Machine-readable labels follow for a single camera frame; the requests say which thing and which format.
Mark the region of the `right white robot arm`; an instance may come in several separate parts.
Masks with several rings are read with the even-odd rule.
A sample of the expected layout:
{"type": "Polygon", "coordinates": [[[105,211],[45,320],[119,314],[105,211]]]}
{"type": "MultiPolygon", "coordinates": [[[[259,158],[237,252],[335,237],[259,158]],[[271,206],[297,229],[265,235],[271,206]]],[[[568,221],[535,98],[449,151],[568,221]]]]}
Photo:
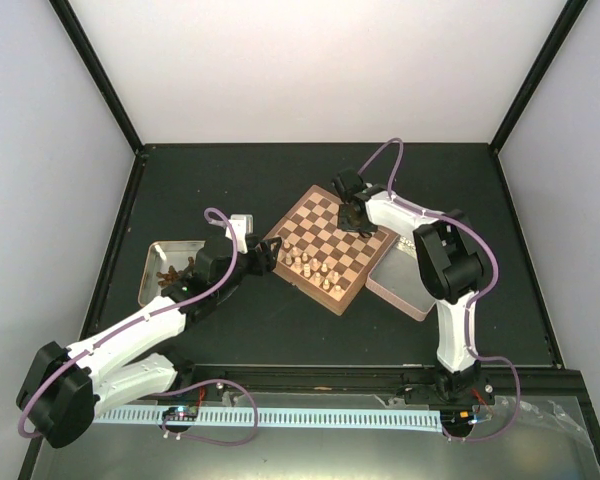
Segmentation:
{"type": "Polygon", "coordinates": [[[435,299],[437,310],[434,388],[441,400],[459,402],[480,370],[477,355],[470,351],[473,303],[495,272],[484,241],[463,212],[426,209],[382,185],[364,182],[353,169],[340,171],[332,185],[340,199],[339,229],[369,236],[383,227],[413,242],[420,282],[435,299]]]}

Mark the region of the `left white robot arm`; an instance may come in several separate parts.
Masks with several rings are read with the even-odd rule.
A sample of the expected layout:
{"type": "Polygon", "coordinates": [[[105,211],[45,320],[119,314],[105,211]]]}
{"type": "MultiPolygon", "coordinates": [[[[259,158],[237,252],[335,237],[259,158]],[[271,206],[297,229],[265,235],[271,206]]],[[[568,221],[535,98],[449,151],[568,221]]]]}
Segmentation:
{"type": "Polygon", "coordinates": [[[279,237],[248,234],[234,245],[229,237],[212,236],[139,311],[67,347],[55,341],[42,346],[16,397],[19,434],[62,448],[118,406],[151,395],[187,397],[193,372],[154,347],[214,312],[245,277],[272,272],[281,246],[279,237]]]}

